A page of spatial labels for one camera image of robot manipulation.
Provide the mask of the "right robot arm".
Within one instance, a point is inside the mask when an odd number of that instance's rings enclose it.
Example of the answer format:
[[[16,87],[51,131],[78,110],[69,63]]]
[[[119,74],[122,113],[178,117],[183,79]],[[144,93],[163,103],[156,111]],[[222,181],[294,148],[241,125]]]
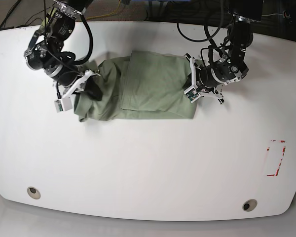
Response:
[[[94,46],[91,29],[84,17],[90,4],[90,0],[56,0],[51,10],[44,12],[44,19],[34,32],[24,57],[30,69],[43,69],[54,80],[56,88],[62,86],[73,94],[86,92],[99,101],[103,93],[92,80],[95,72],[83,67],[90,59]],[[79,60],[74,53],[63,51],[64,42],[73,33],[78,17],[89,37],[88,52]]]

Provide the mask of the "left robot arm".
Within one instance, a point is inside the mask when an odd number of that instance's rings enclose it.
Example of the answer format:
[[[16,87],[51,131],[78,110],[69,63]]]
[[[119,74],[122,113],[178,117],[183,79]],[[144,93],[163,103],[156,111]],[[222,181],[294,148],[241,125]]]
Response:
[[[220,45],[214,41],[214,36],[219,32],[216,30],[210,33],[208,30],[208,20],[216,13],[220,12],[219,28],[222,28],[224,21],[224,2],[220,2],[220,7],[210,10],[204,20],[204,33],[210,44],[206,47],[208,60],[198,61],[189,54],[185,58],[189,62],[191,73],[183,86],[184,94],[195,102],[201,97],[217,98],[220,104],[224,103],[222,92],[219,86],[229,85],[241,81],[248,72],[248,67],[244,62],[246,49],[253,42],[252,22],[261,21],[263,1],[261,0],[231,0],[227,8],[231,15],[231,23],[228,26],[227,35]]]

